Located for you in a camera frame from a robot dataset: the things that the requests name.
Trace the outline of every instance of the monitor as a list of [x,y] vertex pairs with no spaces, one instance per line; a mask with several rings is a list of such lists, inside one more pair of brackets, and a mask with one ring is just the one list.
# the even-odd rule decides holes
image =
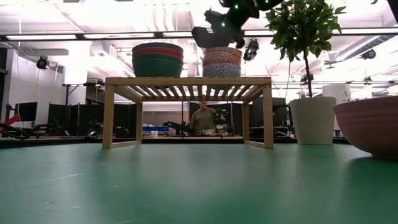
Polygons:
[[19,116],[21,116],[21,121],[35,121],[37,114],[37,102],[16,104],[15,114],[19,114]]

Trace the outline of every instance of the wooden shelf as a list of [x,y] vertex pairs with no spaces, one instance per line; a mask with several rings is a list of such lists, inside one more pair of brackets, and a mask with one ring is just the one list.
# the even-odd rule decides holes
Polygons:
[[[271,78],[106,78],[115,93],[133,102],[145,101],[252,101],[262,95],[262,87]],[[221,90],[203,91],[203,86],[221,86]]]
[[[123,147],[142,141],[142,104],[148,101],[242,101],[246,144],[272,149],[272,88],[269,77],[239,78],[106,78],[103,147]],[[112,143],[114,94],[137,103],[136,141]],[[249,103],[263,95],[264,143],[249,141]]]

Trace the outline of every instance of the white planter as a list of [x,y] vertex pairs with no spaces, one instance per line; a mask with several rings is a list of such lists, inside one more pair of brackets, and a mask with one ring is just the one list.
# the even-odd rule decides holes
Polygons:
[[290,102],[299,144],[333,144],[335,105],[334,97],[303,98]]

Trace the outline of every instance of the teal bowl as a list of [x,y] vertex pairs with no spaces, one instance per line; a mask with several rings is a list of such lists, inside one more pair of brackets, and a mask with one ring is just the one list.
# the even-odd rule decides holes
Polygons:
[[175,57],[173,55],[159,54],[159,53],[150,53],[150,54],[138,55],[138,56],[133,57],[132,61],[141,60],[141,59],[151,59],[151,60],[154,60],[154,59],[165,59],[165,60],[183,62],[183,60],[181,60],[178,57]]
[[136,77],[179,77],[182,72],[182,65],[144,61],[134,63],[133,70]]
[[147,58],[137,58],[135,60],[132,60],[132,65],[137,63],[151,63],[153,65],[156,65],[158,63],[168,63],[171,67],[181,67],[184,65],[183,61],[180,60],[169,60],[169,59],[162,59],[162,58],[153,58],[153,59],[147,59]]

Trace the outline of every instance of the gray shirt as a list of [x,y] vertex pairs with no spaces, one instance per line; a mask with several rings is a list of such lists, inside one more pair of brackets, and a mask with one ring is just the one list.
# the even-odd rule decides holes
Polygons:
[[205,110],[199,109],[191,117],[191,126],[197,134],[202,134],[202,131],[212,129],[216,131],[214,124],[216,110],[207,108]]

